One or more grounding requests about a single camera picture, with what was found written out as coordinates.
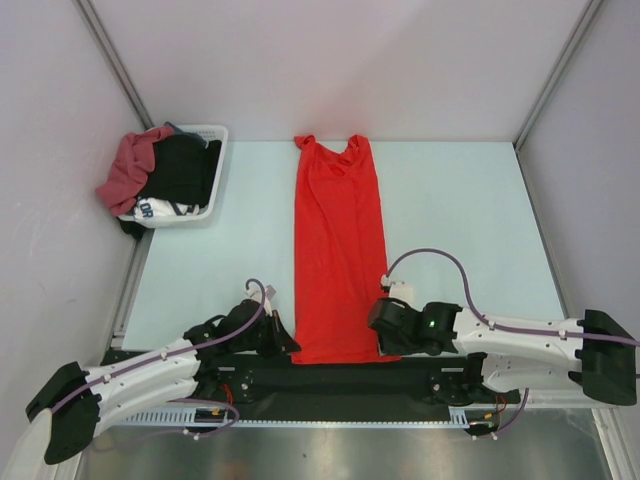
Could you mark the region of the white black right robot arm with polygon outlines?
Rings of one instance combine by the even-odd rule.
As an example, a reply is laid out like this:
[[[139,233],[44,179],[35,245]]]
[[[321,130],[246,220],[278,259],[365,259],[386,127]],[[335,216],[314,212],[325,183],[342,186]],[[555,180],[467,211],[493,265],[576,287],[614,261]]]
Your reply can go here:
[[[608,314],[588,310],[581,319],[480,319],[469,307],[430,302],[416,310],[397,298],[372,307],[368,326],[384,356],[444,353],[465,358],[455,375],[431,378],[443,400],[464,404],[514,390],[575,390],[606,404],[638,400],[632,337]]]

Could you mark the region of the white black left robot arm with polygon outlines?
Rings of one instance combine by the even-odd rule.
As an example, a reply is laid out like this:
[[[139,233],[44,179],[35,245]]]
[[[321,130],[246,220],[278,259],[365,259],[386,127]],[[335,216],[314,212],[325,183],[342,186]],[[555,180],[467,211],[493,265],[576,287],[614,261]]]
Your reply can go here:
[[[60,367],[26,407],[29,420],[51,413],[47,465],[84,450],[103,431],[134,414],[195,395],[207,400],[221,387],[217,359],[256,352],[263,358],[301,350],[277,311],[245,299],[226,315],[196,325],[158,350],[102,367]]]

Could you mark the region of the pink garment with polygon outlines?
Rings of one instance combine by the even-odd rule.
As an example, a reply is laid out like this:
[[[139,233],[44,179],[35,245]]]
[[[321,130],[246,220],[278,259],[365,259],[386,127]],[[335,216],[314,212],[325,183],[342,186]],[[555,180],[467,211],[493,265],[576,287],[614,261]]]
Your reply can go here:
[[[118,217],[129,212],[155,170],[154,145],[174,134],[170,126],[127,133],[121,140],[106,182],[95,189],[108,211]]]

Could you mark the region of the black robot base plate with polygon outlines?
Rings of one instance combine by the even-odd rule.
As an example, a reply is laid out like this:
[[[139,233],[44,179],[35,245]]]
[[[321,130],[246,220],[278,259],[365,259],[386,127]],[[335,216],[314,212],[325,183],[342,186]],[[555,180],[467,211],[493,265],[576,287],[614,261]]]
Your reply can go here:
[[[452,407],[517,404],[479,377],[480,360],[404,358],[368,364],[296,365],[288,356],[213,356],[169,347],[107,354],[87,371],[103,424],[166,402],[210,403],[242,422],[379,424],[447,421]]]

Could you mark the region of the red tank top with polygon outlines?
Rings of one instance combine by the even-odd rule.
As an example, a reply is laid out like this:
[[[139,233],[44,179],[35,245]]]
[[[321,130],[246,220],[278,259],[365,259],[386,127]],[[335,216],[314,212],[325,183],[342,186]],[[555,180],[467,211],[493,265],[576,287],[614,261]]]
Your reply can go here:
[[[387,271],[378,177],[369,140],[335,152],[298,136],[294,202],[297,365],[385,361],[368,315]]]

